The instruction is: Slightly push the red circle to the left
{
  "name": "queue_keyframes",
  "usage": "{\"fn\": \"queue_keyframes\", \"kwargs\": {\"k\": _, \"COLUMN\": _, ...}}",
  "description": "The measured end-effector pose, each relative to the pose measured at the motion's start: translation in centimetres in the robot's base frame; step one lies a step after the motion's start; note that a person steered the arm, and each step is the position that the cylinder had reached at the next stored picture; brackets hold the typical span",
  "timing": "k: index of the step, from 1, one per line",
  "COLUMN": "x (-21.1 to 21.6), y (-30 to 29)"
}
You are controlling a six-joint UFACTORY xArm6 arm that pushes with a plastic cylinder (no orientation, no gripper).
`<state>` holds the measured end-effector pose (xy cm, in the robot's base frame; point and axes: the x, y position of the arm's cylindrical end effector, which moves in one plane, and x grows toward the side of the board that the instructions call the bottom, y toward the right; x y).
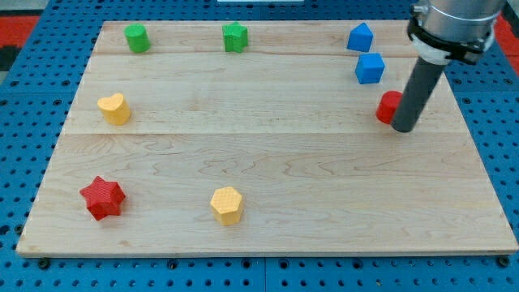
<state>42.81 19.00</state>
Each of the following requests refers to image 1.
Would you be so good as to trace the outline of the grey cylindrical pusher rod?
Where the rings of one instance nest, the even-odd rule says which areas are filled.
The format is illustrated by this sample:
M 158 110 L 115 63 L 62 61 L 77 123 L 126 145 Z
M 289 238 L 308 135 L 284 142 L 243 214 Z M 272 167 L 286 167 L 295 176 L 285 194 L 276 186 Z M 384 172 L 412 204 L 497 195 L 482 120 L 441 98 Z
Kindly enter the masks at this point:
M 419 57 L 411 71 L 390 125 L 395 131 L 411 132 L 425 108 L 445 65 L 436 65 Z

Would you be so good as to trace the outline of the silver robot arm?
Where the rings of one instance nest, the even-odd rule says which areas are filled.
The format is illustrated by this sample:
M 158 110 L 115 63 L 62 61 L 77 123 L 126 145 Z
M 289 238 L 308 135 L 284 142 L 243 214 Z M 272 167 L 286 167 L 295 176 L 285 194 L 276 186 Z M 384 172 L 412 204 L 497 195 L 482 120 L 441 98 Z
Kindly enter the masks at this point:
M 474 65 L 489 50 L 504 5 L 505 0 L 419 0 L 410 6 L 407 35 L 418 59 L 392 117 L 394 130 L 414 129 L 450 62 Z

